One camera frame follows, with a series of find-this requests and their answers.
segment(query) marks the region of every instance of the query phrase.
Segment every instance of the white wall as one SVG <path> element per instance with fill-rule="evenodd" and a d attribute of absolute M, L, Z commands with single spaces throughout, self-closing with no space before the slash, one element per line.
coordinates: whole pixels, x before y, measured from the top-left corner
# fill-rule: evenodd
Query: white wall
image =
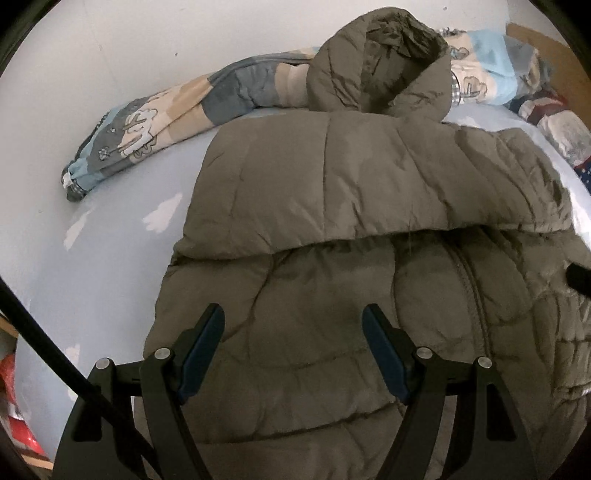
<path fill-rule="evenodd" d="M 553 38 L 564 45 L 566 40 L 556 29 L 553 23 L 540 12 L 529 0 L 508 0 L 509 19 L 512 23 L 522 25 L 532 30 L 542 32 L 547 37 Z"/>
<path fill-rule="evenodd" d="M 505 0 L 399 0 L 433 28 L 493 28 Z M 0 77 L 0 274 L 27 302 L 76 205 L 60 172 L 110 107 L 253 54 L 321 45 L 381 0 L 61 0 Z"/>

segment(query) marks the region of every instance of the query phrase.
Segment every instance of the cartoon print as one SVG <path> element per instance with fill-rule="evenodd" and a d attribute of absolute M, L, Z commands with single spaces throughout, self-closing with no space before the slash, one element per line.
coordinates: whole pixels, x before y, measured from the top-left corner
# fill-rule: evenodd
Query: cartoon print
<path fill-rule="evenodd" d="M 140 158 L 143 155 L 151 153 L 152 147 L 156 144 L 156 139 L 150 134 L 150 128 L 152 127 L 152 120 L 157 114 L 158 111 L 155 108 L 151 108 L 134 112 L 128 116 L 121 130 L 123 130 L 124 134 L 137 133 L 137 135 L 121 146 L 101 148 L 97 152 L 99 160 L 105 161 L 115 152 L 123 157 L 127 157 L 141 149 L 141 153 L 139 153 L 139 156 L 135 155 L 135 158 Z M 110 133 L 116 132 L 114 128 L 108 129 L 108 131 Z"/>
<path fill-rule="evenodd" d="M 462 87 L 462 99 L 465 102 L 473 100 L 480 103 L 485 100 L 488 87 L 486 83 L 482 83 L 478 78 L 464 77 Z"/>
<path fill-rule="evenodd" d="M 150 134 L 150 127 L 152 127 L 152 120 L 157 114 L 158 111 L 155 108 L 150 108 L 140 110 L 127 117 L 123 131 L 129 134 L 137 133 L 138 135 L 118 148 L 124 157 L 131 155 L 134 151 L 154 139 Z"/>
<path fill-rule="evenodd" d="M 134 152 L 134 157 L 139 160 L 144 155 L 150 155 L 152 153 L 152 147 L 156 144 L 156 141 L 157 141 L 157 137 L 154 137 L 151 141 L 149 141 L 148 143 L 146 143 L 142 147 L 139 147 Z"/>
<path fill-rule="evenodd" d="M 456 47 L 450 46 L 450 49 L 451 49 L 451 54 L 452 54 L 453 60 L 463 60 L 470 54 L 468 49 L 464 48 L 464 47 L 456 48 Z"/>

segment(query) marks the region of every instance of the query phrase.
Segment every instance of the black object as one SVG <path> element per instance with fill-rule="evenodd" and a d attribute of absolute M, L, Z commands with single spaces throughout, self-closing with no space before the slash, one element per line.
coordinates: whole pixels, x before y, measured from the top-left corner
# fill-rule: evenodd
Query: black object
<path fill-rule="evenodd" d="M 99 415 L 102 415 L 111 425 L 132 442 L 141 452 L 148 463 L 157 471 L 158 460 L 152 446 L 135 429 L 133 424 L 122 415 L 116 407 L 107 401 L 84 376 L 78 371 L 67 357 L 56 347 L 39 324 L 18 300 L 15 294 L 0 277 L 0 308 L 11 321 L 18 333 L 36 351 L 37 355 L 68 385 L 81 399 L 84 400 Z"/>
<path fill-rule="evenodd" d="M 571 263 L 566 269 L 566 283 L 581 295 L 591 298 L 591 270 Z"/>
<path fill-rule="evenodd" d="M 180 405 L 198 392 L 224 331 L 222 308 L 211 304 L 197 325 L 185 330 L 170 348 L 156 350 L 146 360 L 115 365 L 97 362 L 89 381 L 132 421 L 131 397 L 142 397 L 165 480 L 210 480 L 189 433 Z M 58 480 L 147 480 L 139 451 L 129 444 L 84 399 L 74 405 L 61 437 L 54 466 Z"/>
<path fill-rule="evenodd" d="M 444 360 L 416 348 L 368 305 L 363 332 L 389 391 L 409 405 L 377 480 L 423 479 L 447 395 L 457 395 L 452 439 L 441 480 L 534 480 L 534 457 L 515 404 L 492 361 Z"/>

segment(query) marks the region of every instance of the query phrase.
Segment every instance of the black cable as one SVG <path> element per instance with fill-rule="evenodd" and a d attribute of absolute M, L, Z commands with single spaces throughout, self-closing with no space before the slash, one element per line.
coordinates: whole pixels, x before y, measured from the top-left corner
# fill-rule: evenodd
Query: black cable
<path fill-rule="evenodd" d="M 137 446 L 148 463 L 160 472 L 156 452 L 143 435 L 78 371 L 47 336 L 12 290 L 0 277 L 0 311 L 35 350 L 37 355 L 82 400 L 92 406 L 113 428 L 122 432 Z"/>

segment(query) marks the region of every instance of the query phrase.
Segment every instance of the jacket hood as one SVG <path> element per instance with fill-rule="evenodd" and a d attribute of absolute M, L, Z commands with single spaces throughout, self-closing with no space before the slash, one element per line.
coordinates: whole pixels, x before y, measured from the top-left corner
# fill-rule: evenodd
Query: jacket hood
<path fill-rule="evenodd" d="M 341 28 L 307 76 L 309 108 L 441 121 L 452 104 L 445 39 L 406 10 L 381 8 Z"/>

